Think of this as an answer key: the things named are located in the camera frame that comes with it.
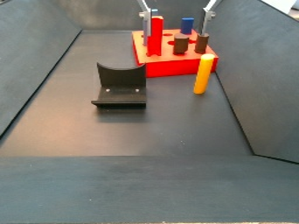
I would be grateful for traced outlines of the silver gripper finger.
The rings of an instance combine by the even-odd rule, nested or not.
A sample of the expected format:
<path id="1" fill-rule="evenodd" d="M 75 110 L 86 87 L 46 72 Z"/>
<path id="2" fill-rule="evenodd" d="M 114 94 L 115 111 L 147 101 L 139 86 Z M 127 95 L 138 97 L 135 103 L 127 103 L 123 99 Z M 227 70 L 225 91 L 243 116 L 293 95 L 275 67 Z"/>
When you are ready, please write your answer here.
<path id="1" fill-rule="evenodd" d="M 215 9 L 222 0 L 210 0 L 207 6 L 202 9 L 203 17 L 201 21 L 201 35 L 206 34 L 209 21 L 217 16 Z"/>
<path id="2" fill-rule="evenodd" d="M 137 1 L 142 8 L 139 17 L 145 21 L 145 45 L 147 45 L 147 39 L 151 37 L 153 32 L 153 10 L 147 5 L 146 0 L 137 0 Z"/>

